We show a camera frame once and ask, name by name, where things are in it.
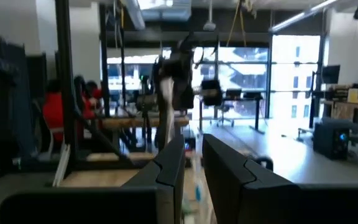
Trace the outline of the black office chair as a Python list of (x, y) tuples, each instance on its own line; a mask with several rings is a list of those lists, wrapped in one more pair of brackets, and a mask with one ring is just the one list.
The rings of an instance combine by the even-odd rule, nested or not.
[(201, 82), (201, 96), (206, 106), (220, 106), (223, 102), (220, 81), (203, 80)]

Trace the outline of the person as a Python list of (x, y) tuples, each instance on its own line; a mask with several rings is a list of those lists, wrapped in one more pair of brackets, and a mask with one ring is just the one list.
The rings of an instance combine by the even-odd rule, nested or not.
[(43, 115), (50, 129), (63, 130), (62, 88), (60, 80), (53, 79), (48, 82), (43, 105)]
[(83, 77), (74, 80), (77, 105), (85, 119), (96, 117), (95, 111), (100, 109), (103, 92), (94, 81), (86, 82)]

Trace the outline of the black computer tower blue light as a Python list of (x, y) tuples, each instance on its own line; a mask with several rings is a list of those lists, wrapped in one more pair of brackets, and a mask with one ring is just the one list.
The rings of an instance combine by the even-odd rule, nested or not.
[(332, 124), (316, 123), (313, 132), (313, 150), (330, 160), (346, 160), (349, 129)]

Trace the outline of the ceiling light strip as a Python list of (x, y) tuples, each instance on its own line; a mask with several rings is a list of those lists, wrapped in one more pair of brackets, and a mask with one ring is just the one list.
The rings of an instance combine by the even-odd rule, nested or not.
[(293, 16), (279, 24), (272, 26), (268, 31), (273, 34), (277, 33), (278, 31), (281, 31), (282, 29), (287, 28), (288, 26), (291, 26), (294, 23), (297, 23), (303, 19), (313, 16), (321, 11), (324, 11), (325, 9), (332, 8), (339, 1), (342, 1), (342, 0), (326, 0), (322, 3), (319, 3), (318, 5), (315, 5), (309, 9), (302, 11), (299, 14), (296, 14), (295, 16)]

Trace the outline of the yellow box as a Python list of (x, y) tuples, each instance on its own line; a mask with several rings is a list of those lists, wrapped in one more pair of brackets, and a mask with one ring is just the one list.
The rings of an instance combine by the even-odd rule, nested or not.
[(347, 101), (349, 103), (358, 103), (358, 88), (348, 89)]

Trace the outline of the black monitor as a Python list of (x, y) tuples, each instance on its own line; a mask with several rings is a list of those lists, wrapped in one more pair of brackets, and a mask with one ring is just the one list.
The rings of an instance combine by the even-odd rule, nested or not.
[(328, 65), (323, 67), (321, 72), (322, 83), (337, 84), (340, 74), (340, 65)]

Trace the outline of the dark blue partition panel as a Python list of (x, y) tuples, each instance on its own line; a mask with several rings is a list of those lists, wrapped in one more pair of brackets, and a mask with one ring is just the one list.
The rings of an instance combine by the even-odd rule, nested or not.
[(24, 48), (0, 40), (0, 169), (34, 155), (32, 107)]

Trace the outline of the wooden workbench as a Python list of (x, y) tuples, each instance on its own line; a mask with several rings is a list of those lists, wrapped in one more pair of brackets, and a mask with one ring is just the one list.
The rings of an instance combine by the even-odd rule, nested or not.
[(338, 100), (320, 100), (320, 103), (327, 108), (324, 116), (332, 119), (343, 119), (358, 123), (358, 102), (351, 103)]

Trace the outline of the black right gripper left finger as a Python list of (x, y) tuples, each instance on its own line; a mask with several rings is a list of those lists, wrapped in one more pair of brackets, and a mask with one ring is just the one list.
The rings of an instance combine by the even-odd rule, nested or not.
[(180, 224), (185, 141), (175, 136), (120, 187), (50, 187), (0, 205), (0, 224)]

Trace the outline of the black office desk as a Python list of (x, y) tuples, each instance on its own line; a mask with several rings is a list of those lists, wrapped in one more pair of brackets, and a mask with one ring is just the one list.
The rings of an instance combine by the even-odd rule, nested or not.
[[(194, 94), (201, 96), (201, 90), (194, 90)], [(223, 102), (224, 101), (254, 101), (255, 102), (255, 123), (254, 123), (254, 126), (249, 126), (249, 127), (259, 134), (265, 134), (264, 131), (259, 129), (260, 101), (261, 100), (262, 100), (262, 97), (260, 95), (253, 97), (253, 98), (234, 98), (234, 99), (223, 98)], [(199, 118), (198, 130), (199, 130), (200, 134), (203, 134), (203, 109), (201, 108), (203, 105), (203, 100), (200, 100), (199, 105), (200, 105), (200, 109), (199, 109), (200, 118)]]

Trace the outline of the wooden table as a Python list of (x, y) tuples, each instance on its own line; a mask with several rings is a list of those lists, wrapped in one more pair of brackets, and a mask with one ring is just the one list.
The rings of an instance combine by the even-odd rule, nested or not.
[[(177, 126), (187, 126), (189, 124), (189, 118), (187, 116), (177, 116), (175, 117), (175, 125)], [(143, 118), (129, 118), (129, 117), (113, 117), (105, 118), (102, 120), (102, 125), (106, 129), (119, 129), (119, 128), (133, 128), (133, 127), (143, 127)]]

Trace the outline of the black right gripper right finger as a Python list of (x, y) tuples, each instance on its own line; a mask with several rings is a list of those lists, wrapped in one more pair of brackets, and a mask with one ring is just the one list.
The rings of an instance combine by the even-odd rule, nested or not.
[(358, 224), (357, 184), (296, 184), (211, 134), (203, 165), (218, 224)]

